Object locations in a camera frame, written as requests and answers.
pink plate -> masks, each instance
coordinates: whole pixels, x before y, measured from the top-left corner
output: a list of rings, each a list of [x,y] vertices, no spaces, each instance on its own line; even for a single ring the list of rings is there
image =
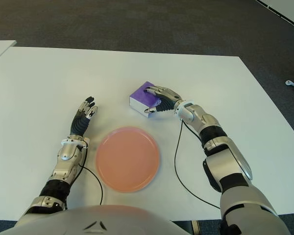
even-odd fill
[[[159,149],[142,129],[122,127],[106,136],[96,155],[101,179],[119,192],[134,192],[148,185],[156,175]]]

robotic finger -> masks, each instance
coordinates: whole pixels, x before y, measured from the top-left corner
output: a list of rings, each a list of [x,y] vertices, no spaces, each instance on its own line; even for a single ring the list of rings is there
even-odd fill
[[[175,104],[178,101],[182,101],[181,96],[179,94],[175,93],[174,91],[166,87],[152,86],[152,87],[147,87],[144,91],[150,94],[153,94],[154,96],[160,98],[161,100],[161,103],[157,105],[156,107],[146,109],[145,113],[147,114],[173,110]]]

small white object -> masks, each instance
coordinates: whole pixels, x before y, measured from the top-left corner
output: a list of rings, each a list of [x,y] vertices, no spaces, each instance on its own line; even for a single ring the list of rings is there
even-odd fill
[[[189,100],[189,101],[183,101],[178,105],[176,108],[174,115],[178,116],[179,119],[188,119],[189,121],[193,121],[194,115],[185,108],[186,105],[192,105],[194,104],[194,101]]]
[[[285,81],[285,85],[287,85],[287,86],[294,86],[294,82],[292,82],[290,80],[287,80],[287,81]]]

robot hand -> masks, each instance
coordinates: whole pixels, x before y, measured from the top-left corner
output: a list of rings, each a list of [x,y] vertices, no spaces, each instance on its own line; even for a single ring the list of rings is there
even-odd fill
[[[165,87],[147,87],[144,91],[153,94],[161,100],[161,103],[159,105],[157,105],[156,107],[146,109],[145,113],[172,110],[175,109],[175,105],[178,101],[182,101],[179,94]]]
[[[94,98],[90,96],[81,103],[73,119],[70,135],[84,135],[90,119],[98,110],[98,107],[95,106],[95,102],[93,101]]]

black joint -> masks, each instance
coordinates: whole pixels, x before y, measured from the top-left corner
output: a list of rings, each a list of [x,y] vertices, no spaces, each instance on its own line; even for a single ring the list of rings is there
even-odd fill
[[[65,202],[70,193],[70,185],[61,180],[49,180],[39,196],[49,196]]]
[[[227,214],[229,214],[231,211],[234,211],[236,209],[239,209],[239,208],[243,208],[244,207],[244,204],[237,204],[235,206],[232,206],[230,207],[229,209],[227,209],[223,215],[223,217],[225,217]]]
[[[233,173],[223,177],[222,179],[220,179],[220,184],[222,187],[222,193],[233,187],[248,187],[248,183],[246,182],[244,176],[241,173]]]
[[[89,121],[90,120],[86,117],[74,118],[72,125],[71,125],[70,135],[83,136],[87,127],[88,127]]]
[[[201,140],[201,146],[204,147],[204,145],[208,141],[210,141],[216,137],[221,137],[221,136],[227,136],[221,127],[207,126],[199,134],[199,138]]]
[[[221,145],[218,145],[217,147],[211,149],[211,150],[208,150],[207,148],[204,148],[204,152],[206,154],[207,157],[211,156],[211,155],[214,155],[215,153],[219,153],[225,149],[228,149],[229,147],[226,145],[226,144],[221,144]]]
[[[205,173],[207,175],[207,178],[209,180],[209,183],[210,183],[211,187],[213,187],[214,190],[216,190],[218,192],[221,192],[220,186],[217,184],[215,178],[212,176],[212,173],[211,173],[211,171],[210,171],[210,169],[209,169],[209,167],[207,165],[206,160],[204,160],[202,162],[202,166],[204,167]]]
[[[62,210],[59,203],[53,203],[52,207],[31,207],[25,214],[52,214]]]

